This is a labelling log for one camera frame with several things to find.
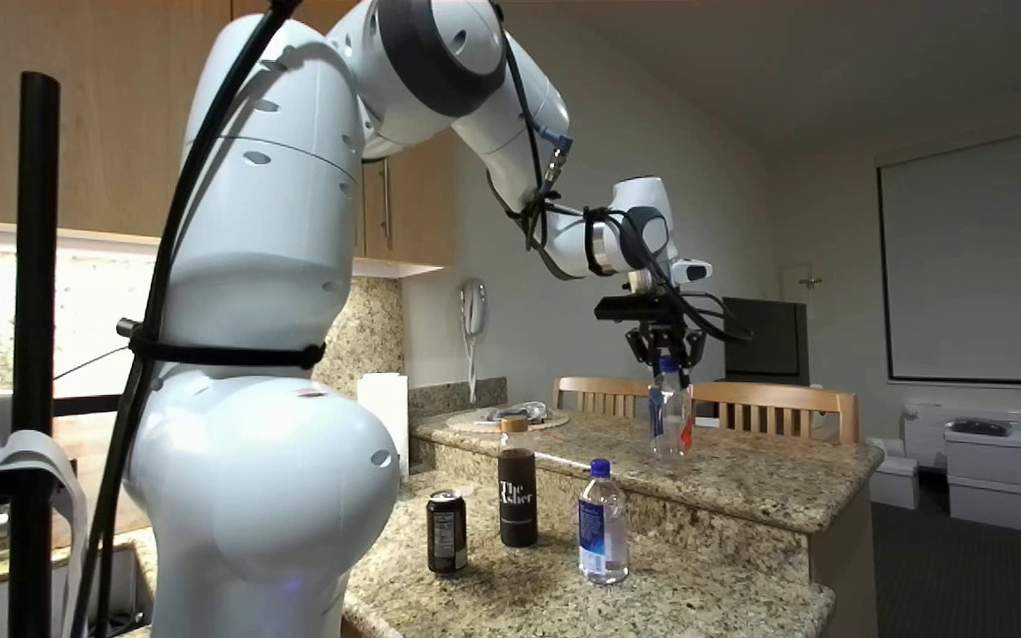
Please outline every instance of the black pole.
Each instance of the black pole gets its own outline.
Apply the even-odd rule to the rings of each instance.
[[[40,432],[52,432],[55,119],[60,84],[24,73],[11,426]],[[48,491],[32,480],[11,499],[11,638],[48,638]]]

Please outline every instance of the drink can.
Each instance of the drink can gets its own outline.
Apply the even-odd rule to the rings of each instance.
[[[466,503],[455,491],[429,494],[429,572],[458,575],[466,566]]]

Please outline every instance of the ceiling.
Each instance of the ceiling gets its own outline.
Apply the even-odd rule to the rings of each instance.
[[[761,149],[1021,94],[1021,0],[518,0],[562,9]]]

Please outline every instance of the chair back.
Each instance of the chair back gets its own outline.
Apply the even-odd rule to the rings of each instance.
[[[634,420],[645,390],[648,384],[631,375],[559,375],[551,384],[551,410]]]
[[[840,390],[768,387],[768,384],[694,384],[698,415],[717,409],[722,429],[761,438],[815,438],[859,444],[859,401]]]

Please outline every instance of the white wall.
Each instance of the white wall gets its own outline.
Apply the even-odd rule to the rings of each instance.
[[[676,249],[710,260],[719,296],[777,296],[768,236],[768,166],[742,136],[648,78],[596,32],[557,9],[507,12],[507,24],[547,68],[574,119],[574,156],[562,169],[562,204],[611,204],[611,185],[659,173],[674,194]],[[412,387],[463,380],[458,285],[490,289],[490,327],[477,340],[477,375],[507,375],[510,401],[547,396],[559,374],[645,369],[626,356],[622,327],[596,322],[601,296],[621,281],[551,281],[537,256],[521,249],[518,226],[486,191],[477,159],[458,159],[458,268],[403,281],[403,369]],[[722,350],[710,345],[700,366],[717,375]]]
[[[777,264],[813,268],[813,380],[860,396],[860,429],[897,438],[908,401],[1021,410],[1021,387],[891,384],[881,340],[875,165],[1021,130],[1021,96],[971,103],[958,115],[901,122],[777,159]]]

